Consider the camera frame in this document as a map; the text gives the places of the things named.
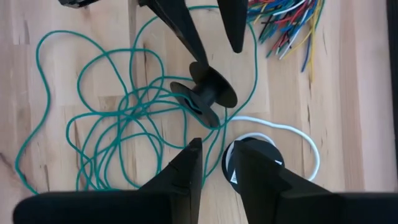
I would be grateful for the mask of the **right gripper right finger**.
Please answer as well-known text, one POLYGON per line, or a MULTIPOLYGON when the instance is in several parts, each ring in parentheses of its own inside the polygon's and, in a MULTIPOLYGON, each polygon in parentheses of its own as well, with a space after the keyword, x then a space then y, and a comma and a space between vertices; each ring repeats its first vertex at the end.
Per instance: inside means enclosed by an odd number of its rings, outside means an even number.
POLYGON ((398 224, 398 193, 333 193, 234 142, 249 224, 398 224))

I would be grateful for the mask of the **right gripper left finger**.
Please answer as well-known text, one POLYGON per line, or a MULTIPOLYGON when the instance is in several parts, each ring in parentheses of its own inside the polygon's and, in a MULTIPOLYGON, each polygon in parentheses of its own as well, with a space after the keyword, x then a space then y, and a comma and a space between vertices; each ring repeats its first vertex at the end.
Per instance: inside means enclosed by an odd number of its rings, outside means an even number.
POLYGON ((16 205, 13 224, 198 224, 202 158, 194 138, 138 190, 38 194, 16 205))

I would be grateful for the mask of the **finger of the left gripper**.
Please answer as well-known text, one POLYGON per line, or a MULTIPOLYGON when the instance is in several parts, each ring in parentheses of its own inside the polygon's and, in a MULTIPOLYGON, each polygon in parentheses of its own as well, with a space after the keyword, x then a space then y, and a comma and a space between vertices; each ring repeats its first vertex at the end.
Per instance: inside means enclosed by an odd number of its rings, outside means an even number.
POLYGON ((248 0, 217 0, 227 38, 235 53, 243 50, 248 0))
POLYGON ((147 6, 178 37, 197 62, 208 67, 205 48, 196 30, 185 0, 138 0, 147 6))

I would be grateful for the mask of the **black cord spool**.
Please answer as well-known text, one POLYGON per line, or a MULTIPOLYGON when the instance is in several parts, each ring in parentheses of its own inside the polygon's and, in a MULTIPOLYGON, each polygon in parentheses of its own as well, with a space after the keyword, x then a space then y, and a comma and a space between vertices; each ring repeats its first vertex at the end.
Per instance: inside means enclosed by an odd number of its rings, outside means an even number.
MULTIPOLYGON (((280 153, 278 148, 276 148, 270 142, 253 137, 245 137, 243 138, 243 142, 246 143, 251 148, 253 148, 254 150, 260 152, 264 156, 273 160, 277 164, 285 167, 284 158, 282 157, 282 154, 280 153)), ((233 162, 234 149, 229 149, 230 146, 231 144, 226 148, 226 150, 223 153, 221 168, 225 179, 229 182, 234 191, 240 194, 238 181, 236 178, 236 171, 235 171, 236 166, 234 165, 233 162)))
POLYGON ((184 108, 207 126, 216 128, 220 121, 211 106, 217 103, 225 108, 234 108, 238 102, 237 95, 229 82, 213 67, 193 62, 189 71, 195 86, 190 89, 179 82, 171 82, 170 90, 184 108))

